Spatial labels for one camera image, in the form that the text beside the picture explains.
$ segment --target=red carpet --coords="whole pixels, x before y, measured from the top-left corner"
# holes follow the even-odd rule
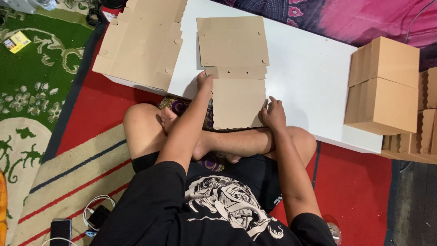
[[[94,58],[100,49],[96,47]],[[57,155],[120,124],[128,107],[158,104],[162,96],[108,80],[89,70],[66,126]],[[313,178],[316,155],[307,171]],[[345,246],[384,244],[391,161],[322,143],[315,191],[325,221],[336,223]],[[286,223],[282,203],[272,215]]]

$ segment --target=smartphone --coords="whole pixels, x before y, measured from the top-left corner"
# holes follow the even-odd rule
[[[50,226],[50,238],[65,238],[71,241],[71,219],[56,219]],[[70,246],[70,242],[55,239],[50,241],[50,246]]]

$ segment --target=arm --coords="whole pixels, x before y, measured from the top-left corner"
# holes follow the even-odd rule
[[[263,118],[271,128],[276,144],[279,182],[288,224],[301,213],[312,213],[321,217],[305,166],[286,131],[282,102],[273,97],[270,99],[268,110],[263,109]]]
[[[206,71],[197,77],[198,93],[190,103],[188,109],[176,122],[168,134],[156,163],[174,161],[183,166],[185,173],[188,171],[193,150],[202,131],[209,100],[212,98],[212,75],[206,76]]]

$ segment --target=white table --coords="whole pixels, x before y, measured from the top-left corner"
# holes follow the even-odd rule
[[[184,40],[168,94],[192,99],[200,67],[197,17],[253,14],[210,0],[188,0],[182,17]],[[357,48],[264,18],[270,66],[266,94],[282,100],[288,126],[306,129],[322,142],[364,153],[380,153],[382,136],[343,125],[350,55]],[[160,93],[110,77],[114,82]]]

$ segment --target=hand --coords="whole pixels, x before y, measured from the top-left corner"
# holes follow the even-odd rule
[[[263,119],[272,131],[282,131],[285,130],[287,125],[285,122],[285,112],[282,107],[282,102],[276,100],[274,97],[269,97],[271,102],[269,103],[268,109],[263,108]]]
[[[212,79],[214,79],[214,76],[212,74],[206,76],[206,70],[199,73],[197,76],[198,92],[205,91],[205,93],[209,93],[212,98]]]

